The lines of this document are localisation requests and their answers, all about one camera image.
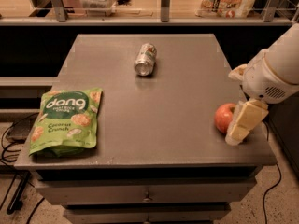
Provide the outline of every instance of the floor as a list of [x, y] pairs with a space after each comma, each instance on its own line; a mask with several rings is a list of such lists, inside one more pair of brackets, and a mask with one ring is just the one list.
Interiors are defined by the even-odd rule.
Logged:
[[[10, 123], [0, 123], [0, 132], [3, 132]], [[276, 137], [270, 132], [269, 144], [278, 159], [278, 166], [282, 173], [281, 182], [268, 192], [265, 198], [265, 208], [269, 224], [292, 224], [299, 223], [299, 179], [286, 159], [279, 146]], [[0, 202], [5, 197], [13, 175], [0, 175]], [[214, 221], [215, 224], [261, 224], [264, 223], [265, 215], [263, 212], [263, 195], [275, 185], [279, 180], [279, 172], [276, 166], [264, 167], [256, 176], [257, 185], [241, 201], [231, 203], [232, 211], [222, 220]], [[13, 214], [7, 214], [7, 207], [13, 196], [14, 190], [18, 186], [20, 179], [14, 185], [0, 210], [2, 223], [6, 224], [25, 224], [36, 204], [42, 196], [36, 190], [27, 185], [21, 200], [23, 207]], [[70, 222], [63, 217], [64, 209], [61, 206], [53, 206], [46, 200], [38, 206], [32, 216], [30, 224], [69, 224]]]

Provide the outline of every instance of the red apple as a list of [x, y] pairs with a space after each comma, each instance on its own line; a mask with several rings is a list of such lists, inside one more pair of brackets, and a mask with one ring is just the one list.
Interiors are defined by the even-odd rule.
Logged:
[[214, 116], [214, 123], [220, 132], [227, 134], [227, 128], [230, 122], [233, 120], [234, 110], [234, 103], [223, 104], [216, 110]]

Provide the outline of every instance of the green snack bag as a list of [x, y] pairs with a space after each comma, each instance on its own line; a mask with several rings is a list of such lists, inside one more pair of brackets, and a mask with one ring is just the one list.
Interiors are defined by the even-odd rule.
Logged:
[[43, 94], [29, 155], [62, 157], [95, 147], [101, 94], [100, 88]]

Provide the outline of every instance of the silver can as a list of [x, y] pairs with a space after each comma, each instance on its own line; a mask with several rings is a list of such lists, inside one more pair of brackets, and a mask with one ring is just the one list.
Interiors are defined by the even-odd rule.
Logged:
[[134, 63], [134, 69], [140, 76], [150, 75], [156, 62], [157, 49], [151, 43], [145, 43], [141, 46], [137, 59]]

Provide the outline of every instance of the desk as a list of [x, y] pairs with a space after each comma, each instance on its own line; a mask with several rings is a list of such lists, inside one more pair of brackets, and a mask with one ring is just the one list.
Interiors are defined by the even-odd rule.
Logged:
[[[139, 77], [133, 63], [146, 42], [157, 62]], [[104, 90], [97, 146], [47, 159], [28, 157], [27, 141], [15, 166], [73, 223], [221, 218], [277, 162], [260, 126], [237, 147], [214, 127], [219, 105], [245, 100], [229, 71], [210, 34], [79, 35], [52, 89]]]

